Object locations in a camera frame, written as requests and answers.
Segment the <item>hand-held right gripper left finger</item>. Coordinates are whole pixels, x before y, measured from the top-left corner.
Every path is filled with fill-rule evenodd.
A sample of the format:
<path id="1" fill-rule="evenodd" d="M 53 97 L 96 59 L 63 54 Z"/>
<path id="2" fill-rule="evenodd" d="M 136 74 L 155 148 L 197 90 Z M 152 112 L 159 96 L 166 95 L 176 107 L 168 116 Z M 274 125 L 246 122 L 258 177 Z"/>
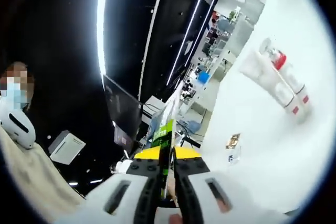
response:
<path id="1" fill-rule="evenodd" d="M 161 223 L 158 176 L 159 148 L 143 150 L 126 173 L 112 175 L 56 223 Z"/>

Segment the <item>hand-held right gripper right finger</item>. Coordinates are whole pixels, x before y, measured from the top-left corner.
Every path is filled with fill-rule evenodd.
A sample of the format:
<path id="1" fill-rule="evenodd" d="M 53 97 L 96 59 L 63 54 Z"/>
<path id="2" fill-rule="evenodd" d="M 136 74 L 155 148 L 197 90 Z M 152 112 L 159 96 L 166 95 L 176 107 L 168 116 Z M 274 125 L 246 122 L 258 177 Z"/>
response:
<path id="1" fill-rule="evenodd" d="M 175 192 L 183 223 L 286 223 L 287 216 L 259 206 L 249 191 L 199 155 L 174 154 Z"/>

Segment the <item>person's right hand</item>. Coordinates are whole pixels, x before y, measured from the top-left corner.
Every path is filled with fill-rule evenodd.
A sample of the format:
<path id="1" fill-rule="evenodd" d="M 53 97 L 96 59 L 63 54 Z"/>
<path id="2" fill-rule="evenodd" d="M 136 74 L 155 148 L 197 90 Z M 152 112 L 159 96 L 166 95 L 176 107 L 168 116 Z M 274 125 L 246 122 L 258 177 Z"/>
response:
<path id="1" fill-rule="evenodd" d="M 175 178 L 169 175 L 167 178 L 167 190 L 171 195 L 175 205 L 177 206 L 177 196 L 175 193 Z M 183 224 L 183 219 L 179 214 L 173 214 L 169 217 L 169 224 Z"/>

